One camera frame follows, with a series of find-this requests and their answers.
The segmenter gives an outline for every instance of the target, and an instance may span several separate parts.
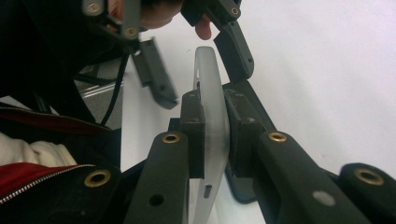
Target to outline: metal zipper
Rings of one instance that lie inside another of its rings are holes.
[[[95,165],[92,165],[92,164],[77,165],[77,166],[73,166],[71,168],[68,168],[68,169],[65,169],[65,170],[62,170],[62,171],[59,171],[59,172],[55,172],[53,174],[49,174],[49,175],[45,175],[45,176],[39,177],[38,179],[34,180],[33,182],[30,182],[29,184],[21,187],[20,189],[14,190],[12,193],[9,193],[7,196],[5,196],[2,199],[0,199],[0,204],[8,202],[9,200],[15,198],[16,196],[24,193],[26,190],[31,189],[32,187],[34,187],[34,186],[36,186],[36,185],[38,185],[38,184],[50,179],[50,178],[53,178],[53,177],[55,177],[57,175],[61,175],[61,174],[67,173],[67,172],[75,170],[77,168],[92,167],[92,166],[95,166]]]
[[[75,120],[75,121],[78,121],[78,122],[82,122],[82,123],[85,123],[85,124],[88,124],[88,125],[91,125],[91,126],[94,126],[94,127],[97,127],[97,128],[110,130],[107,127],[103,127],[103,126],[100,126],[100,125],[92,124],[92,123],[89,123],[89,122],[84,121],[82,119],[74,119],[74,118],[70,118],[70,117],[66,117],[66,116],[62,116],[62,115],[45,114],[45,113],[35,112],[33,110],[17,108],[17,107],[8,107],[8,106],[0,106],[0,110],[16,110],[16,111],[29,113],[29,114],[35,114],[35,115],[38,115],[38,116],[50,116],[50,117],[63,118],[63,119],[72,119],[72,120]]]

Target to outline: screw hole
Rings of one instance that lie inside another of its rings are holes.
[[[286,137],[283,133],[269,133],[268,137],[273,140],[274,142],[283,143],[286,142],[288,137]]]
[[[232,12],[234,15],[237,15],[237,14],[239,13],[239,10],[238,10],[238,8],[233,7],[233,9],[231,9],[231,12]]]
[[[384,178],[382,178],[381,175],[366,168],[356,169],[355,176],[361,181],[370,185],[381,186],[384,184]]]
[[[165,198],[161,194],[155,194],[149,198],[148,202],[151,206],[157,207],[165,202]]]
[[[180,137],[176,134],[168,134],[163,137],[165,143],[176,143],[178,140],[180,140]]]

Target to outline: black plastic bracket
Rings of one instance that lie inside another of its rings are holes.
[[[206,14],[219,29],[214,41],[231,82],[250,78],[254,70],[253,57],[236,21],[241,15],[239,3],[233,0],[186,0],[181,9],[191,26]]]
[[[189,141],[185,134],[157,135],[145,161],[124,224],[187,224]]]
[[[165,71],[163,61],[153,40],[140,42],[141,1],[124,1],[122,21],[107,14],[107,1],[83,0],[82,10],[94,32],[104,35],[131,54],[142,86],[149,86],[157,104],[166,109],[177,105],[177,94]]]

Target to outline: white backdrop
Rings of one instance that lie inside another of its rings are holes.
[[[396,2],[245,0],[241,10],[238,21],[255,60],[249,81],[275,126],[329,171],[364,162],[396,178]],[[152,36],[181,97],[192,89],[195,49],[214,44],[200,40],[181,16],[142,34]],[[147,157],[154,136],[179,109],[153,103],[128,66],[122,169]],[[256,203],[237,204],[223,182],[209,223],[263,221]]]

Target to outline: brass grommet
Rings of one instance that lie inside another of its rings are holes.
[[[100,7],[97,3],[90,3],[87,5],[87,10],[91,13],[99,11]]]
[[[372,170],[358,168],[355,170],[354,174],[359,180],[369,185],[381,186],[384,184],[384,178]]]
[[[237,14],[239,13],[239,10],[238,10],[238,8],[233,7],[233,8],[231,8],[231,12],[232,12],[234,15],[237,15]]]
[[[134,36],[137,34],[137,30],[134,27],[128,27],[125,29],[125,34],[127,36]]]
[[[288,137],[283,133],[269,133],[268,137],[274,142],[283,143],[288,140]]]
[[[88,188],[97,188],[110,179],[111,173],[108,170],[96,170],[87,175],[84,180],[84,185]]]
[[[176,143],[178,142],[178,140],[180,140],[180,137],[177,134],[173,134],[173,133],[167,134],[166,136],[163,137],[163,142],[169,144]]]

